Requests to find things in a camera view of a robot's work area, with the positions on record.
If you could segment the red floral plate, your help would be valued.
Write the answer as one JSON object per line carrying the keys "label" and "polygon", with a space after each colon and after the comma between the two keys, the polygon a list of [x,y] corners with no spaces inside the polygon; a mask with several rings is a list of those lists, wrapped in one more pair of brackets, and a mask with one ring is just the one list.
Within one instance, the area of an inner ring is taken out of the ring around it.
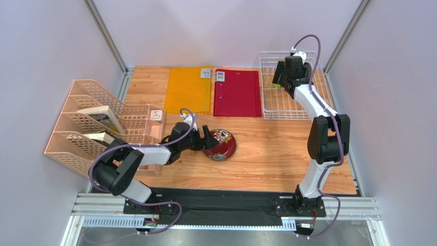
{"label": "red floral plate", "polygon": [[227,130],[213,129],[211,135],[219,142],[217,146],[209,150],[203,150],[203,153],[215,161],[225,161],[236,152],[235,137]]}

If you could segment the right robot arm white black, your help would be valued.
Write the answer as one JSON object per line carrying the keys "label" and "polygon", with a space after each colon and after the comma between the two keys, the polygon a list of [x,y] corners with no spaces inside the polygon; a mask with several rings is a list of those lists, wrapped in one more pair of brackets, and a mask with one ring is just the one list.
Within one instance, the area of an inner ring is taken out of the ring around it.
{"label": "right robot arm white black", "polygon": [[310,63],[295,53],[278,62],[273,83],[296,100],[312,120],[307,141],[310,164],[296,187],[293,211],[312,215],[322,206],[322,189],[333,167],[339,166],[349,149],[350,118],[338,114],[319,95],[310,77]]}

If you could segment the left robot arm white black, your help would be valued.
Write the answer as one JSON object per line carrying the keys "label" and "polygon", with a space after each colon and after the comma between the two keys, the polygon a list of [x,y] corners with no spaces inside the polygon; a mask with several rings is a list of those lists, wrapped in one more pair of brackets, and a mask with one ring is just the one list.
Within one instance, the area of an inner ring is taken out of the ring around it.
{"label": "left robot arm white black", "polygon": [[220,142],[207,125],[202,126],[204,136],[194,124],[177,123],[171,134],[156,145],[134,145],[117,138],[95,159],[89,169],[90,181],[96,188],[113,196],[123,196],[136,203],[145,203],[152,190],[134,177],[140,167],[170,165],[186,150],[212,149]]}

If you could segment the lime green plate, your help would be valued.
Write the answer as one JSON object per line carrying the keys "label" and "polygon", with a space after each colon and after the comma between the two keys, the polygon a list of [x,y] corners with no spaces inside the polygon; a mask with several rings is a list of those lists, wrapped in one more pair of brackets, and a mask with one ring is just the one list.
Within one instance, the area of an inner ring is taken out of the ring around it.
{"label": "lime green plate", "polygon": [[[280,66],[280,68],[281,68],[282,70],[283,70],[283,68],[284,68],[284,63],[285,63],[285,60],[284,60],[284,59],[278,62],[278,66]],[[275,87],[276,89],[280,89],[280,88],[281,88],[281,85],[280,85],[280,84],[275,84],[274,87]]]}

